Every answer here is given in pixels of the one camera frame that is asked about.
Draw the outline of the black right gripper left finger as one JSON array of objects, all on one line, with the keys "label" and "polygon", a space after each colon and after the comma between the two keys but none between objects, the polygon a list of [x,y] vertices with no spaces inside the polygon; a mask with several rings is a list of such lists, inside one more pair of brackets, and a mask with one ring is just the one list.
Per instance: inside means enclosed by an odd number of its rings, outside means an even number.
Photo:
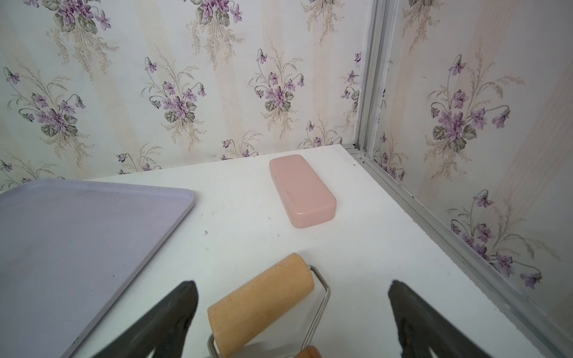
[{"label": "black right gripper left finger", "polygon": [[197,286],[184,281],[96,356],[181,357],[197,307]]}]

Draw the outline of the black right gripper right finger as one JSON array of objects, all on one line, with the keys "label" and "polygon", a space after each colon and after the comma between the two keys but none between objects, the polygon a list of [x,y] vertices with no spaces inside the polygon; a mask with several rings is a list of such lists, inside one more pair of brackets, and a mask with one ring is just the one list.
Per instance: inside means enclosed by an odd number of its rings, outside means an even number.
[{"label": "black right gripper right finger", "polygon": [[388,291],[403,357],[488,357],[406,283]]}]

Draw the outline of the wooden dough roller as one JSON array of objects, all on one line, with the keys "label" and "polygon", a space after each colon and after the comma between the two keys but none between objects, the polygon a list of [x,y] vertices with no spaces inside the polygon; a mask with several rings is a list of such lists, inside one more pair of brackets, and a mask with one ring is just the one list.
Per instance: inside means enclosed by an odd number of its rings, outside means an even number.
[{"label": "wooden dough roller", "polygon": [[331,288],[318,268],[292,253],[207,309],[211,357],[232,357],[297,304],[319,281],[325,294],[301,343],[298,357],[321,357],[311,344],[331,298]]}]

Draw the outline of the purple plastic tray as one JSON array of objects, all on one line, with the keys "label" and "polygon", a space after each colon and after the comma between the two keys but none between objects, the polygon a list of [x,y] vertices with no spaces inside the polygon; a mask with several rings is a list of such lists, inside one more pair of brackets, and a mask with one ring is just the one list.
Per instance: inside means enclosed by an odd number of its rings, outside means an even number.
[{"label": "purple plastic tray", "polygon": [[69,357],[190,212],[189,189],[41,179],[1,194],[1,355]]}]

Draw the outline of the pink rectangular case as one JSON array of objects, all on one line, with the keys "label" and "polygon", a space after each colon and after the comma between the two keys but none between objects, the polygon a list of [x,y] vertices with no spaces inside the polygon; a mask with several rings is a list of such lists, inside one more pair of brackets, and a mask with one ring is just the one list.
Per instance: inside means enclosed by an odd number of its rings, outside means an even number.
[{"label": "pink rectangular case", "polygon": [[269,169],[294,227],[309,228],[334,219],[337,200],[303,156],[274,158]]}]

